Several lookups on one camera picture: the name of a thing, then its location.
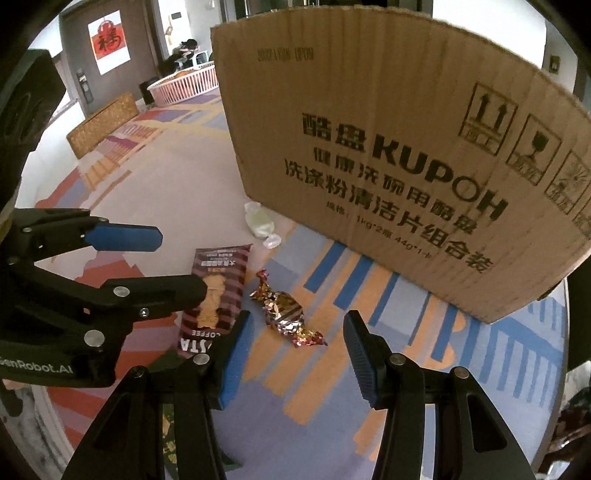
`brown wicker box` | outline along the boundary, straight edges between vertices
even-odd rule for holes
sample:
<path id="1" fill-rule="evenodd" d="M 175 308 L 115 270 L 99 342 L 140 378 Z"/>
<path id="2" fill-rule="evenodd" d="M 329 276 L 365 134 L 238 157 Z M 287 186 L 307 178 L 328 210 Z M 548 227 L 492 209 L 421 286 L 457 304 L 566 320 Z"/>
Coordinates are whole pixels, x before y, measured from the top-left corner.
<path id="1" fill-rule="evenodd" d="M 68 133 L 66 138 L 76 158 L 81 159 L 107 135 L 137 115 L 139 115 L 139 110 L 134 97 L 131 93 L 124 93 L 84 120 Z"/>

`gray door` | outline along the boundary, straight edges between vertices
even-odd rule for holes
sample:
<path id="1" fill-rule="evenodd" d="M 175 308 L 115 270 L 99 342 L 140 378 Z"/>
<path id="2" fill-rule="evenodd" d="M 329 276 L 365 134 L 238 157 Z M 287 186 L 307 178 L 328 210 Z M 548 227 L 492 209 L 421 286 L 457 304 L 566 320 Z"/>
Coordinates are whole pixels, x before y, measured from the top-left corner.
<path id="1" fill-rule="evenodd" d="M 120 30 L 111 29 L 112 34 L 107 40 L 110 44 L 108 51 L 118 48 L 123 41 L 130 60 L 101 74 L 88 25 L 116 11 L 120 13 L 124 35 L 119 35 Z M 131 92 L 138 100 L 141 98 L 139 84 L 158 75 L 146 19 L 144 0 L 86 0 L 61 13 L 63 50 L 76 81 L 82 109 L 87 115 L 126 92 Z M 80 83 L 77 80 L 81 74 L 84 77 Z"/>

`striped package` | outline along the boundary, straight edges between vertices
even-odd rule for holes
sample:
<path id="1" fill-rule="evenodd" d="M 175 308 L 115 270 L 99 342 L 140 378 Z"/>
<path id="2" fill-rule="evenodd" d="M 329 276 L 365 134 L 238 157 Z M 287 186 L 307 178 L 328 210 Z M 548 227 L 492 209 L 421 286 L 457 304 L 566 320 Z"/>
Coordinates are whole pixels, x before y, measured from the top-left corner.
<path id="1" fill-rule="evenodd" d="M 242 307 L 251 246 L 198 248 L 195 252 L 191 272 L 207 284 L 207 296 L 201 305 L 183 312 L 177 344 L 180 355 L 206 352 L 213 339 L 231 330 Z"/>

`chinese character poster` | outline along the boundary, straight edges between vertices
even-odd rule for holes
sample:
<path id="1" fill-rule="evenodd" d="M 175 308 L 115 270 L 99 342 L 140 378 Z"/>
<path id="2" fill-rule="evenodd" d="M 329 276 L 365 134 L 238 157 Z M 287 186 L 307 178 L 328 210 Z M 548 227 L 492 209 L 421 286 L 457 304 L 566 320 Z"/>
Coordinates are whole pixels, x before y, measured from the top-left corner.
<path id="1" fill-rule="evenodd" d="M 130 61 L 119 10 L 90 23 L 88 32 L 101 75 Z"/>

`wine glass icon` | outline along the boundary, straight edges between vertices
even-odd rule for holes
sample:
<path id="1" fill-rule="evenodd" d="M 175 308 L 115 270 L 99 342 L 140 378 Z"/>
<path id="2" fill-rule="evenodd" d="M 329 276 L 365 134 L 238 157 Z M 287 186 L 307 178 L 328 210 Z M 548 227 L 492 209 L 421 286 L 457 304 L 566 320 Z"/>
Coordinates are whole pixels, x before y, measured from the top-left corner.
<path id="1" fill-rule="evenodd" d="M 531 141 L 531 146 L 534 147 L 534 151 L 529 155 L 525 155 L 525 158 L 530 159 L 531 162 L 535 164 L 536 153 L 544 151 L 546 145 L 548 145 L 548 137 L 546 137 L 543 132 L 538 130 Z"/>

